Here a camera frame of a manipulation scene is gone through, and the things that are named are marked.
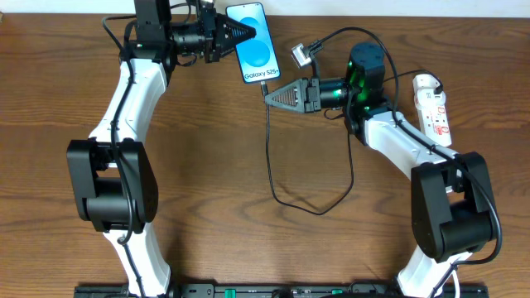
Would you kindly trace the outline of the blue Galaxy smartphone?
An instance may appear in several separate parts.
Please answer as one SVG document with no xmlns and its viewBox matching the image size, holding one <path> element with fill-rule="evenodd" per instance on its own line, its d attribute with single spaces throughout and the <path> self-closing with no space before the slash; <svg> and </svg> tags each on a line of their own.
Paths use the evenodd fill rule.
<svg viewBox="0 0 530 298">
<path fill-rule="evenodd" d="M 225 12 L 256 31 L 255 37 L 236 46 L 243 82 L 251 84 L 279 78 L 281 71 L 263 5 L 260 2 L 233 5 L 226 7 Z"/>
</svg>

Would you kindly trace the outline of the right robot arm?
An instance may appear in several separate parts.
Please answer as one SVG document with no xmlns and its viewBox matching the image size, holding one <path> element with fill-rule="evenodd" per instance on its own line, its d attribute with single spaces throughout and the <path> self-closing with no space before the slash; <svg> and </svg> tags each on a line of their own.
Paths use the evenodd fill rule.
<svg viewBox="0 0 530 298">
<path fill-rule="evenodd" d="M 409 297 L 439 297 L 458 267 L 488 263 L 499 254 L 502 229 L 485 159 L 437 143 L 384 97 L 384 65 L 392 59 L 382 43 L 354 46 L 345 76 L 337 79 L 320 77 L 315 54 L 321 47 L 316 41 L 293 48 L 295 62 L 310 65 L 313 75 L 265 93 L 265 104 L 296 113 L 341 109 L 349 135 L 407 176 L 417 246 L 397 275 L 398 289 Z"/>
</svg>

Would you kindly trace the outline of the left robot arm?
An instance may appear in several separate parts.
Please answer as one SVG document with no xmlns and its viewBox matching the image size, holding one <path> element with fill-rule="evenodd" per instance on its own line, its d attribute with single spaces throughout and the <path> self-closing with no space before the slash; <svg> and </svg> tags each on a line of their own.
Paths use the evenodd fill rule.
<svg viewBox="0 0 530 298">
<path fill-rule="evenodd" d="M 218 13 L 211 1 L 189 1 L 174 22 L 168 1 L 137 0 L 126 16 L 120 76 L 108 109 L 66 158 L 79 216 L 112 243 L 128 283 L 120 290 L 92 286 L 95 297 L 176 297 L 180 287 L 158 245 L 153 221 L 158 186 L 145 149 L 148 128 L 176 67 L 217 62 L 255 37 L 253 27 Z"/>
</svg>

